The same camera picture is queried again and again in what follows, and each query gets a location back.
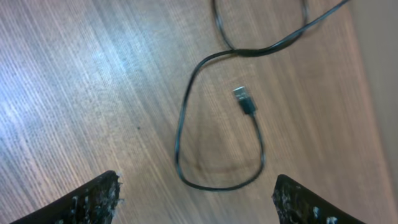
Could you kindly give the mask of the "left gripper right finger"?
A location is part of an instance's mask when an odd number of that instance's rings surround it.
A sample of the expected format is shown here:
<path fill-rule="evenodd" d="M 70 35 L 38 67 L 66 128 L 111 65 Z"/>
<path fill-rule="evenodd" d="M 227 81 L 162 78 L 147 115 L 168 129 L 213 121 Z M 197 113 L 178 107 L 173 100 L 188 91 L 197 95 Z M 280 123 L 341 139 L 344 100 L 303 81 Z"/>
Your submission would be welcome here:
<path fill-rule="evenodd" d="M 272 200 L 281 223 L 351 224 L 362 222 L 285 174 L 277 177 Z"/>

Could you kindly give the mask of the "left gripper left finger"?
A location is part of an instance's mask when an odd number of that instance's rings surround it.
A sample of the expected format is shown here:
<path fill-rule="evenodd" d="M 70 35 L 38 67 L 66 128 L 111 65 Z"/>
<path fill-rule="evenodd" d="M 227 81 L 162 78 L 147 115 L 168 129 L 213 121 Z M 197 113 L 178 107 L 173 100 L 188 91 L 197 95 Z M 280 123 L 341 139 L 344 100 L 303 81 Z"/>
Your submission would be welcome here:
<path fill-rule="evenodd" d="M 121 183 L 113 170 L 95 177 L 79 188 L 12 224 L 92 223 L 110 224 L 118 206 Z"/>

